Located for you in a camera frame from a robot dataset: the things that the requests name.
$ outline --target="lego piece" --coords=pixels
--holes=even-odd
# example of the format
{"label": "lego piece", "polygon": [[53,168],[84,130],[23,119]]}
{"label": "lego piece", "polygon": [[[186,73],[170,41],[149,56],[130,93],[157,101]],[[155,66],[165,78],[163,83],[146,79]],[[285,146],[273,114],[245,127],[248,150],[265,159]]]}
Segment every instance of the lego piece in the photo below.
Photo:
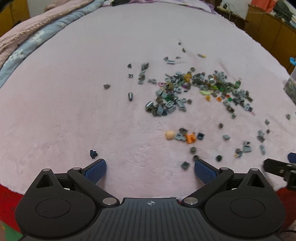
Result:
{"label": "lego piece", "polygon": [[91,156],[92,159],[95,159],[96,156],[98,156],[97,152],[94,151],[94,150],[90,150],[90,154],[89,155]]}
{"label": "lego piece", "polygon": [[191,148],[190,148],[190,153],[191,153],[191,154],[196,153],[196,147],[194,147],[194,146],[191,147]]}
{"label": "lego piece", "polygon": [[146,70],[149,67],[149,63],[143,63],[141,64],[141,70]]}
{"label": "lego piece", "polygon": [[111,85],[109,85],[109,84],[105,84],[105,85],[103,85],[103,86],[104,86],[105,89],[109,89]]}
{"label": "lego piece", "polygon": [[197,139],[201,141],[201,140],[204,138],[204,136],[205,136],[205,135],[204,135],[203,133],[199,132],[199,133],[197,134]]}
{"label": "lego piece", "polygon": [[174,101],[169,101],[168,103],[165,104],[165,107],[167,107],[168,109],[171,108],[174,105]]}
{"label": "lego piece", "polygon": [[228,141],[230,139],[229,135],[223,135],[222,137],[223,137],[224,141]]}
{"label": "lego piece", "polygon": [[242,150],[241,149],[239,149],[239,148],[237,148],[236,150],[235,150],[235,157],[241,157],[242,156]]}
{"label": "lego piece", "polygon": [[157,114],[158,116],[162,116],[162,115],[163,115],[163,107],[162,107],[161,104],[158,105],[158,109],[157,109],[156,114]]}
{"label": "lego piece", "polygon": [[178,105],[179,108],[184,108],[185,105],[181,100],[176,100],[176,104]]}
{"label": "lego piece", "polygon": [[260,145],[259,147],[260,147],[261,154],[262,155],[265,155],[266,154],[265,146],[264,145]]}
{"label": "lego piece", "polygon": [[201,58],[206,58],[206,57],[207,57],[206,55],[202,55],[202,54],[200,54],[200,53],[197,54],[197,56],[198,56],[198,57],[201,57]]}
{"label": "lego piece", "polygon": [[248,153],[252,151],[252,148],[250,146],[244,146],[242,150],[243,152]]}
{"label": "lego piece", "polygon": [[193,161],[197,161],[199,158],[200,158],[200,157],[199,157],[198,155],[194,155],[194,156],[192,157],[192,160],[193,160]]}
{"label": "lego piece", "polygon": [[201,90],[200,93],[202,95],[210,95],[212,92],[211,91],[204,91],[204,90]]}
{"label": "lego piece", "polygon": [[181,110],[183,112],[186,112],[187,111],[186,107],[179,108],[179,110]]}
{"label": "lego piece", "polygon": [[173,105],[171,108],[169,108],[168,110],[166,110],[166,112],[167,112],[168,114],[171,114],[171,113],[173,113],[173,112],[175,111],[175,109],[176,109],[176,106]]}
{"label": "lego piece", "polygon": [[165,133],[165,137],[167,140],[173,139],[173,138],[175,138],[175,133],[173,131],[167,131]]}
{"label": "lego piece", "polygon": [[216,161],[221,161],[221,160],[222,160],[222,156],[221,155],[216,156]]}
{"label": "lego piece", "polygon": [[158,97],[163,93],[163,89],[159,89],[155,93],[156,93],[156,96]]}
{"label": "lego piece", "polygon": [[185,134],[187,134],[188,130],[186,130],[185,128],[181,127],[181,128],[179,129],[179,132],[180,132],[182,135],[185,135]]}
{"label": "lego piece", "polygon": [[152,107],[154,104],[152,101],[149,101],[146,105],[145,105],[145,108],[147,107]]}
{"label": "lego piece", "polygon": [[230,106],[230,103],[229,103],[228,100],[224,100],[224,101],[223,101],[223,104],[224,104],[225,106]]}
{"label": "lego piece", "polygon": [[133,93],[128,93],[128,99],[130,100],[130,101],[132,101],[133,100]]}
{"label": "lego piece", "polygon": [[152,84],[156,85],[156,79],[148,79],[148,83],[151,82]]}
{"label": "lego piece", "polygon": [[175,139],[178,141],[186,141],[186,137],[179,132],[175,135]]}
{"label": "lego piece", "polygon": [[188,162],[186,162],[186,161],[183,162],[182,165],[181,165],[182,169],[184,169],[184,170],[187,170],[189,168],[189,166],[190,166],[190,164]]}
{"label": "lego piece", "polygon": [[188,144],[196,142],[196,137],[194,132],[192,134],[186,134],[185,137]]}

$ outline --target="gray lego piece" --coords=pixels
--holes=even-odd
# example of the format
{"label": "gray lego piece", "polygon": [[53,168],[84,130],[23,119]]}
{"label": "gray lego piece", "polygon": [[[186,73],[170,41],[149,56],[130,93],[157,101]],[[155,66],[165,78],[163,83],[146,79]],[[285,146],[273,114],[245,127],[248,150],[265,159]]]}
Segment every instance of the gray lego piece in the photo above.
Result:
{"label": "gray lego piece", "polygon": [[155,92],[156,93],[156,96],[157,97],[160,96],[162,94],[162,92],[163,92],[163,90],[162,89],[159,89],[158,91]]}
{"label": "gray lego piece", "polygon": [[166,110],[166,112],[167,112],[168,114],[171,114],[171,113],[173,113],[173,112],[175,111],[175,109],[176,109],[176,106],[173,105],[171,108],[169,108],[168,110]]}
{"label": "gray lego piece", "polygon": [[186,137],[180,134],[179,132],[176,133],[175,139],[178,141],[186,141]]}
{"label": "gray lego piece", "polygon": [[224,100],[224,101],[223,101],[223,104],[224,104],[225,106],[230,106],[230,105],[231,105],[230,102],[229,102],[228,100]]}
{"label": "gray lego piece", "polygon": [[176,100],[176,104],[178,105],[179,108],[184,108],[185,105],[181,100]]}
{"label": "gray lego piece", "polygon": [[252,148],[250,146],[244,146],[242,149],[243,152],[248,153],[252,151]]}
{"label": "gray lego piece", "polygon": [[174,105],[174,101],[169,101],[168,103],[165,104],[165,107],[167,107],[168,109],[171,108]]}
{"label": "gray lego piece", "polygon": [[225,141],[227,141],[227,140],[230,139],[230,136],[229,136],[229,135],[223,135],[222,137],[223,137],[223,139],[224,139]]}
{"label": "gray lego piece", "polygon": [[161,94],[160,96],[161,96],[162,98],[165,98],[165,97],[167,97],[167,95],[168,95],[168,94],[167,94],[165,91],[163,91],[162,94]]}
{"label": "gray lego piece", "polygon": [[151,82],[152,84],[156,84],[156,79],[148,79],[148,83]]}
{"label": "gray lego piece", "polygon": [[163,115],[163,107],[162,107],[161,104],[158,106],[158,109],[157,109],[156,114],[157,114],[158,116],[162,116],[162,115]]}
{"label": "gray lego piece", "polygon": [[260,147],[261,154],[262,155],[265,155],[266,154],[265,146],[264,145],[260,145],[259,147]]}

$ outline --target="blue object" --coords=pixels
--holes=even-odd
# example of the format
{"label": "blue object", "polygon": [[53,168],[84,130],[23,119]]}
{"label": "blue object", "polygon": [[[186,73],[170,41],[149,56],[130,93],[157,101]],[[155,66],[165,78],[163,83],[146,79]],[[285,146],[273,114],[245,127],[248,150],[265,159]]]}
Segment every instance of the blue object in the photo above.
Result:
{"label": "blue object", "polygon": [[103,176],[105,176],[106,170],[107,170],[106,161],[104,159],[99,159],[98,161],[96,161],[96,162],[92,163],[91,165],[89,165],[88,167],[84,168],[82,170],[82,174],[88,180],[90,180],[91,182],[96,184]]}
{"label": "blue object", "polygon": [[290,63],[296,65],[296,58],[290,57]]}
{"label": "blue object", "polygon": [[204,183],[207,184],[217,177],[217,173],[204,165],[200,161],[196,161],[194,164],[195,175]]}
{"label": "blue object", "polygon": [[290,163],[296,163],[296,153],[290,152],[288,154],[288,160]]}

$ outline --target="pink fuzzy bedsheet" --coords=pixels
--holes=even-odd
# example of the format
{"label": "pink fuzzy bedsheet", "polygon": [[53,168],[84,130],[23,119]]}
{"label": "pink fuzzy bedsheet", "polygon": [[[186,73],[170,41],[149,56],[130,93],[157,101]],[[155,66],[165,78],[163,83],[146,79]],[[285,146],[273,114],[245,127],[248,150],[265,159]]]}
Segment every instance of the pink fuzzy bedsheet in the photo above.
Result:
{"label": "pink fuzzy bedsheet", "polygon": [[[166,56],[181,59],[167,65]],[[143,62],[149,68],[138,85]],[[163,117],[145,112],[158,90],[147,79],[163,82],[165,73],[190,67],[207,75],[224,71],[232,82],[241,77],[256,115],[233,106],[237,117],[231,119],[221,102],[207,102],[196,87],[180,95],[193,101],[186,112]],[[194,174],[192,146],[205,161],[235,172],[261,169],[266,158],[286,161],[296,134],[296,107],[283,90],[288,77],[263,47],[219,15],[166,3],[100,8],[45,42],[0,89],[0,183],[23,194],[41,169],[85,167],[93,149],[107,162],[99,185],[117,198],[183,198],[203,185]],[[165,139],[167,130],[180,127],[205,137],[191,145]],[[267,128],[263,156],[256,136]],[[224,134],[231,139],[224,141]],[[246,140],[253,151],[234,158]],[[219,163],[217,155],[223,156]],[[180,167],[184,161],[191,164],[187,171]],[[280,177],[267,177],[275,189],[285,185]]]}

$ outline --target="pile of lego pieces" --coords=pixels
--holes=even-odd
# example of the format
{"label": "pile of lego pieces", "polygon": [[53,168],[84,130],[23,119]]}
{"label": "pile of lego pieces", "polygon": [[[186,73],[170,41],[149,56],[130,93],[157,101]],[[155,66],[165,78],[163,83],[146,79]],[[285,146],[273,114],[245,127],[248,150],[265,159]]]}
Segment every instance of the pile of lego pieces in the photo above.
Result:
{"label": "pile of lego pieces", "polygon": [[[144,76],[145,71],[143,69],[139,75],[139,82]],[[251,112],[254,114],[253,108],[249,103],[246,103],[245,100],[252,102],[253,99],[250,97],[248,91],[238,90],[241,85],[241,80],[236,81],[234,84],[231,82],[227,82],[227,76],[224,72],[214,71],[213,75],[209,75],[208,79],[205,78],[205,73],[198,73],[192,75],[192,72],[195,71],[195,68],[190,68],[190,71],[187,74],[182,73],[180,71],[176,72],[173,76],[168,74],[166,75],[165,82],[159,82],[158,85],[160,89],[156,91],[156,104],[154,102],[149,101],[145,108],[147,112],[151,112],[153,116],[162,116],[171,114],[178,107],[181,111],[186,111],[185,103],[191,104],[192,100],[186,100],[185,98],[179,99],[178,94],[181,94],[182,91],[187,92],[191,89],[192,86],[197,86],[200,89],[200,93],[205,95],[205,99],[210,101],[212,95],[217,98],[217,101],[223,101],[223,104],[226,106],[226,110],[231,113],[231,118],[234,119],[236,117],[234,113],[234,109],[231,107],[231,102],[234,102],[235,105],[240,104],[244,110]],[[148,82],[152,82],[156,84],[155,79],[149,79]]]}

